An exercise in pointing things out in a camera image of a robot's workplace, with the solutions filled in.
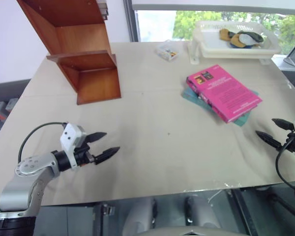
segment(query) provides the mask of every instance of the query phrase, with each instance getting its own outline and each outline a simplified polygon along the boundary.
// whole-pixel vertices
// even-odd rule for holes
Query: wooden shelf
[[[78,93],[78,104],[120,97],[116,58],[95,0],[17,2],[51,54],[47,58]]]

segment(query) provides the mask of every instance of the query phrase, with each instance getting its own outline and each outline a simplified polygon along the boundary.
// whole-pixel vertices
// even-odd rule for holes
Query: beige tabletop
[[[255,134],[265,131],[280,142],[287,132],[271,118],[295,120],[295,88],[275,66],[257,59],[205,59],[191,65],[184,42],[172,62],[154,53],[157,43],[113,43],[121,99],[76,105],[76,94],[51,61],[44,60],[0,131],[0,192],[13,177],[21,142],[36,126],[51,121],[81,125],[108,134],[91,153],[120,146],[100,165],[68,170],[46,187],[43,205],[237,188],[281,182],[277,152]],[[239,127],[181,96],[186,76],[219,64],[263,102]],[[28,141],[23,158],[60,150],[62,128],[49,126]],[[282,155],[280,170],[295,180],[295,156]]]

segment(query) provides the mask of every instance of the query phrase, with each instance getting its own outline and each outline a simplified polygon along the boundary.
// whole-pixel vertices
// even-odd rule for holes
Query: white plastic basket
[[[264,42],[251,49],[232,48],[229,42],[220,39],[221,29],[228,29],[234,33],[240,30],[253,31],[260,34]],[[263,25],[255,22],[198,21],[193,31],[192,50],[198,50],[198,44],[205,58],[270,59],[274,54],[281,52],[277,37]]]

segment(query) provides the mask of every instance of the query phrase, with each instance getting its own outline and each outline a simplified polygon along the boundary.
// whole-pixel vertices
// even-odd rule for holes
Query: teal book
[[[197,96],[197,94],[191,89],[191,88],[186,88],[183,93],[182,93],[182,97],[184,97],[185,99],[199,105],[200,107],[206,109],[207,111],[213,112],[212,107],[210,107],[206,102],[204,102],[201,98],[199,98]],[[241,117],[239,117],[238,119],[234,120],[233,123],[235,123],[238,126],[243,126],[248,118],[249,118],[250,112],[247,112],[246,114],[242,115]]]

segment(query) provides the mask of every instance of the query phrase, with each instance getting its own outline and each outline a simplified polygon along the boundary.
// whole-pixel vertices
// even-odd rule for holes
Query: small plastic box
[[[172,46],[171,42],[166,40],[156,47],[156,53],[167,61],[172,61],[179,55],[178,50]]]

